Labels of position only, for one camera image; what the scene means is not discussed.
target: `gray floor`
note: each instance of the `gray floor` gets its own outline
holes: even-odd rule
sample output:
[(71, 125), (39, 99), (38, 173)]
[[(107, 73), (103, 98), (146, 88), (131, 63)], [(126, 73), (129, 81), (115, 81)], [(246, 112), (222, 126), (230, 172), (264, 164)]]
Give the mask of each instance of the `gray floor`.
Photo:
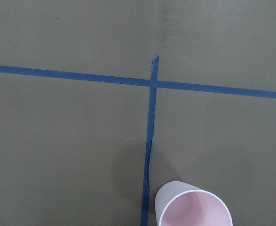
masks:
[[(0, 65), (276, 91), (276, 1), (0, 1)], [(149, 88), (0, 74), (0, 225), (140, 225)], [(276, 99), (158, 89), (181, 180), (276, 225)]]

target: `blue line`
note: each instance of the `blue line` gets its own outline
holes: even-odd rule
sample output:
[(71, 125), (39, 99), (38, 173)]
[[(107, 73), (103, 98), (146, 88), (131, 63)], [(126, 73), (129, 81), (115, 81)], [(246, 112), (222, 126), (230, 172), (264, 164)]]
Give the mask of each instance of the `blue line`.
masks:
[(265, 97), (265, 98), (275, 98), (276, 92), (272, 91), (263, 91), (256, 89), (241, 89), (241, 88), (231, 88), (231, 87), (222, 87), (222, 86), (208, 86), (208, 85), (198, 85), (190, 83), (180, 83), (172, 81), (158, 81), (158, 88), (166, 89), (182, 89), (182, 90), (191, 90), (191, 91), (202, 91), (210, 93), (223, 93), (223, 94), (232, 94), (232, 95), (242, 95), (242, 96), (251, 96), (251, 97)]
[(73, 72), (58, 72), (58, 71), (31, 69), (31, 68), (23, 68), (23, 67), (0, 66), (0, 73), (22, 74), (22, 75), (32, 75), (32, 76), (39, 76), (39, 77), (84, 80), (84, 81), (97, 81), (97, 82), (116, 83), (116, 84), (134, 85), (134, 86), (146, 86), (146, 87), (150, 86), (150, 80), (146, 80), (146, 79), (134, 79), (134, 78), (124, 78), (124, 77), (115, 77), (115, 76), (98, 75), (98, 74), (73, 73)]
[(148, 223), (149, 194), (150, 194), (149, 173), (150, 173), (150, 158), (151, 158), (152, 140), (154, 136), (154, 124), (155, 124), (155, 114), (156, 114), (158, 66), (159, 66), (159, 56), (157, 56), (152, 63), (152, 72), (151, 72), (151, 80), (150, 80), (147, 140), (146, 140), (146, 152), (145, 152), (145, 164), (144, 164), (144, 180), (143, 180), (140, 226), (147, 226), (147, 223)]

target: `cup opening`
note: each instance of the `cup opening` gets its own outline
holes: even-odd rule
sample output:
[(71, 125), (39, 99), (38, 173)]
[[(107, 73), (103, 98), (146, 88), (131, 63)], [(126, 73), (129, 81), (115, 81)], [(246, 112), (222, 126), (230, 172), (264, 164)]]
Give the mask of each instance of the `cup opening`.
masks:
[(189, 191), (174, 197), (163, 211), (159, 226), (232, 226), (228, 208), (216, 195)]

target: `cup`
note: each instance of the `cup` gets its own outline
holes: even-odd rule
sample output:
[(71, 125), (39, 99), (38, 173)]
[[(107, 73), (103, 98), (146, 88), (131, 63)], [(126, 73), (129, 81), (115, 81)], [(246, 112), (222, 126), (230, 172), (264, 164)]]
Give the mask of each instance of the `cup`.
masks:
[(155, 209), (158, 226), (233, 226), (230, 212), (220, 198), (180, 181), (160, 188)]

